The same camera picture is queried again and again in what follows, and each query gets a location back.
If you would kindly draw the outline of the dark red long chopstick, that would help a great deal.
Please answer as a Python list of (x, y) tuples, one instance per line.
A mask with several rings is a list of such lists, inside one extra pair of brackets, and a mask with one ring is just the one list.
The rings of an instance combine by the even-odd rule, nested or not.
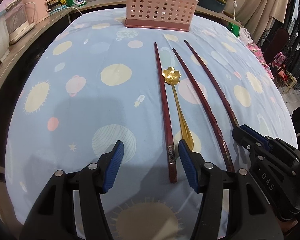
[(197, 59), (197, 61), (199, 62), (199, 64), (201, 65), (201, 67), (203, 68), (204, 72), (206, 73), (206, 75), (208, 76), (210, 82), (212, 83), (213, 87), (215, 88), (219, 98), (222, 101), (222, 104), (228, 114), (228, 117), (231, 121), (231, 124), (233, 126), (233, 128), (239, 127), (239, 123), (238, 120), (235, 116), (234, 111), (232, 110), (230, 103), (228, 102), (228, 100), (225, 97), (225, 94), (223, 93), (223, 91), (221, 90), (218, 82), (216, 81), (216, 79), (214, 78), (214, 76), (212, 75), (212, 73), (210, 72), (210, 70), (208, 69), (207, 65), (204, 63), (204, 61), (201, 59), (201, 57), (198, 55), (198, 53), (194, 50), (194, 48), (189, 44), (189, 42), (187, 40), (184, 40), (185, 44), (187, 45), (187, 47), (190, 49), (190, 51), (193, 53), (194, 57)]

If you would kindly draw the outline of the gold flower spoon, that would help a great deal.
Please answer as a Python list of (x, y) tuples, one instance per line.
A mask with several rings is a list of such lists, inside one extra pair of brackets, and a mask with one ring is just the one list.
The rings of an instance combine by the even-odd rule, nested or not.
[(184, 118), (184, 115), (182, 113), (181, 106), (180, 106), (179, 99), (178, 99), (177, 90), (176, 90), (176, 85), (180, 82), (181, 74), (178, 70), (175, 70), (174, 67), (168, 67), (167, 69), (162, 71), (162, 76), (164, 77), (165, 83), (167, 83), (168, 85), (171, 86), (171, 89), (173, 92), (175, 105), (177, 108), (177, 113), (178, 113), (178, 118), (179, 118), (181, 138), (186, 141), (190, 150), (193, 150), (193, 148), (194, 148), (193, 137), (192, 137), (190, 129), (187, 125), (187, 122)]

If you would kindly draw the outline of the dark red twisted chopstick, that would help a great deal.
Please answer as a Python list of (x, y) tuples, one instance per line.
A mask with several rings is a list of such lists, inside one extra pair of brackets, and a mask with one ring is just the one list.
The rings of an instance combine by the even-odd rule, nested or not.
[(188, 67), (186, 66), (185, 62), (183, 61), (183, 59), (180, 57), (180, 55), (178, 54), (178, 52), (173, 48), (172, 51), (174, 52), (175, 56), (177, 57), (180, 65), (182, 66), (184, 72), (186, 73), (187, 77), (189, 78), (189, 81), (191, 83), (191, 85), (194, 88), (194, 91), (196, 92), (198, 99), (200, 100), (202, 107), (207, 115), (207, 118), (209, 120), (209, 123), (212, 127), (212, 130), (215, 134), (215, 137), (217, 139), (218, 142), (218, 146), (220, 148), (221, 154), (223, 156), (223, 160), (226, 166), (226, 170), (230, 171), (230, 172), (235, 172), (235, 168), (232, 162), (232, 158), (229, 152), (229, 149), (226, 145), (226, 142), (223, 138), (223, 134), (221, 132), (221, 129), (218, 126), (217, 120), (209, 106), (208, 101), (206, 100), (203, 92), (201, 91), (197, 81), (195, 80), (195, 78), (193, 77), (193, 75), (191, 74), (190, 70), (188, 69)]

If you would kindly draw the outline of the dark red silver-banded chopstick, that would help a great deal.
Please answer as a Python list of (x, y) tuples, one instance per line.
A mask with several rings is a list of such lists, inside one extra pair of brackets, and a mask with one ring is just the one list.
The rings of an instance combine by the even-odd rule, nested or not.
[(173, 134), (172, 134), (170, 112), (168, 107), (168, 100), (167, 100), (166, 89), (165, 89), (165, 82), (164, 82), (164, 77), (162, 75), (159, 50), (156, 42), (154, 42), (154, 51), (155, 51), (155, 59), (157, 64), (157, 73), (158, 73), (158, 80), (159, 80), (162, 118), (164, 122), (168, 174), (169, 174), (170, 183), (174, 184), (178, 181), (177, 166), (176, 166), (175, 151), (174, 151), (174, 141), (173, 141)]

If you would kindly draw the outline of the pink floral fabric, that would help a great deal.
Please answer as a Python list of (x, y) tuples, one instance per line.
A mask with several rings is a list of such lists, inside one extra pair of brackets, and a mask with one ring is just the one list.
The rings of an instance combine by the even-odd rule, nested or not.
[(260, 64), (262, 64), (262, 66), (264, 67), (268, 76), (273, 80), (274, 79), (273, 74), (271, 72), (270, 67), (268, 66), (268, 64), (266, 63), (266, 61), (264, 59), (264, 55), (263, 55), (261, 49), (254, 42), (247, 44), (247, 47), (255, 55), (255, 57), (258, 59)]

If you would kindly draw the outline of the beige hanging cloth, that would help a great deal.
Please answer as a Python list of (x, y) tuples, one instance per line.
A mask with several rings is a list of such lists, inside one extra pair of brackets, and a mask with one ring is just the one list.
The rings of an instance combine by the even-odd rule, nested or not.
[(228, 0), (225, 11), (235, 15), (257, 42), (273, 20), (284, 22), (287, 5), (288, 0)]

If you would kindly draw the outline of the blue planet-print tablecloth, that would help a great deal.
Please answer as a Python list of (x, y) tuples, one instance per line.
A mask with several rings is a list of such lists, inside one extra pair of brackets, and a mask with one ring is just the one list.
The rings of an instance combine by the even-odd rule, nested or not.
[(290, 113), (254, 54), (226, 27), (194, 16), (190, 31), (124, 26), (123, 8), (84, 14), (44, 51), (16, 104), (6, 147), (6, 185), (23, 223), (57, 170), (76, 172), (124, 144), (114, 186), (101, 197), (115, 239), (189, 239), (201, 195), (181, 162), (170, 183), (156, 58), (183, 60), (217, 120), (235, 169), (249, 154), (232, 138), (226, 110), (197, 57), (217, 80), (240, 124), (296, 146)]

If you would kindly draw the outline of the yellow dark lunch box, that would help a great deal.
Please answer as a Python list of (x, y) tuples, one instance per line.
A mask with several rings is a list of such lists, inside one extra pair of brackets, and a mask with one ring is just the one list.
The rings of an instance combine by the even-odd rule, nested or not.
[(198, 5), (214, 12), (223, 12), (228, 0), (199, 0)]

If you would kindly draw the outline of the pink perforated utensil holder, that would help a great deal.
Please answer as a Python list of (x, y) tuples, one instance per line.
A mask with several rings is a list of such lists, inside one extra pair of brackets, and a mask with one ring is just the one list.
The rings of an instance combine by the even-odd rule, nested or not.
[(189, 31), (198, 0), (126, 0), (127, 28)]

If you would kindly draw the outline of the white mesh appliance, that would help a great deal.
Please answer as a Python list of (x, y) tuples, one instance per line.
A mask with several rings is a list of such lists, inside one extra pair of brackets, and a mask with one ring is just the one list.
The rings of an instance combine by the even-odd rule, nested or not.
[(10, 45), (18, 42), (35, 26), (34, 20), (28, 19), (23, 0), (14, 0), (6, 7), (5, 21)]

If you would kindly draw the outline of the pink electric kettle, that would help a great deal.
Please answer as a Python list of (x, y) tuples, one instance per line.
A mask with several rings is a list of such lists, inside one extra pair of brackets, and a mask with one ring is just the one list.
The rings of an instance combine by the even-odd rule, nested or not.
[(53, 0), (22, 0), (30, 23), (39, 23), (49, 15), (48, 3)]

